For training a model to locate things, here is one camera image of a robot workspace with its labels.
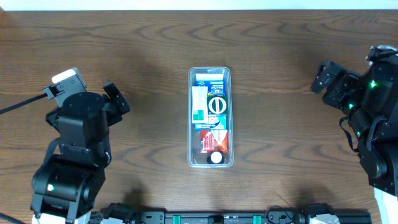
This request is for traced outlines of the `blue Kool Fever box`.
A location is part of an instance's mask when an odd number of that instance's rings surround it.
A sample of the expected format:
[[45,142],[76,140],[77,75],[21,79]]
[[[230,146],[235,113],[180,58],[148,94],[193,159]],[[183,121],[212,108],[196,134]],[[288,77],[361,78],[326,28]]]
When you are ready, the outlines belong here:
[[[208,89],[208,94],[226,96],[224,81],[196,81],[193,86],[206,86]],[[193,125],[195,130],[224,130],[228,127],[227,120],[228,114],[208,115],[207,123],[193,123]]]

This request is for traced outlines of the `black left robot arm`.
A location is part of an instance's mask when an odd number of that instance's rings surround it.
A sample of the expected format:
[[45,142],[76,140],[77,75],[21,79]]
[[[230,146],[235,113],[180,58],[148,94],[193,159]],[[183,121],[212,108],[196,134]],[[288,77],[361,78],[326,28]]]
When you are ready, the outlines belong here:
[[105,81],[103,89],[73,93],[47,113],[60,135],[32,178],[32,223],[89,222],[112,159],[109,127],[130,110],[114,83]]

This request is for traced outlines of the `dark green round-logo box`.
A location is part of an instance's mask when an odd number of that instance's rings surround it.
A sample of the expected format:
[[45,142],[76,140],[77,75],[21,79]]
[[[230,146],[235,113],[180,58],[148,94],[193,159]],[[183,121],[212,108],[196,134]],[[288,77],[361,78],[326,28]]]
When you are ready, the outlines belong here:
[[207,106],[209,115],[228,114],[228,98],[223,95],[208,94]]

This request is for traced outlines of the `dark Woods syrup bottle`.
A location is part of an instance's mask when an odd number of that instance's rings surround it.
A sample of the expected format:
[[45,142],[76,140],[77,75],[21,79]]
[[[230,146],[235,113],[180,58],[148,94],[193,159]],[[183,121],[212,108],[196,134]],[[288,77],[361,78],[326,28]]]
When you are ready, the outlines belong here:
[[214,151],[207,157],[206,161],[208,164],[222,164],[224,157],[220,151]]

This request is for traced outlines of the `white green medicine box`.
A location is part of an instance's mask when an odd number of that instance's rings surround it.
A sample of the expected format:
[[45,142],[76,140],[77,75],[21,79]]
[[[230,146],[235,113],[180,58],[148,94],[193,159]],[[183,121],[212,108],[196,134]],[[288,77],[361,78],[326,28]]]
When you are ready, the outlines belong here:
[[192,87],[192,123],[208,122],[208,106],[206,86]]

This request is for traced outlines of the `red Panadol box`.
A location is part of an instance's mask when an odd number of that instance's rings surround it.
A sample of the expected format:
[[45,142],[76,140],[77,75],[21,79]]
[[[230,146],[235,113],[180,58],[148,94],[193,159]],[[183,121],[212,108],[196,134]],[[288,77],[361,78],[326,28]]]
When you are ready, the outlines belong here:
[[200,152],[228,152],[228,130],[202,129],[200,131]]

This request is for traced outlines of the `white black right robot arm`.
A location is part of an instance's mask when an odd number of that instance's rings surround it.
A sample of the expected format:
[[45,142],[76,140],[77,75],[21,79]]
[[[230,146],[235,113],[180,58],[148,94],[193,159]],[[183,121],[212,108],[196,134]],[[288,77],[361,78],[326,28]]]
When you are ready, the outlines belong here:
[[397,223],[397,49],[372,46],[368,70],[360,75],[341,65],[321,62],[310,91],[343,112],[353,130],[348,142],[374,189],[381,221]]

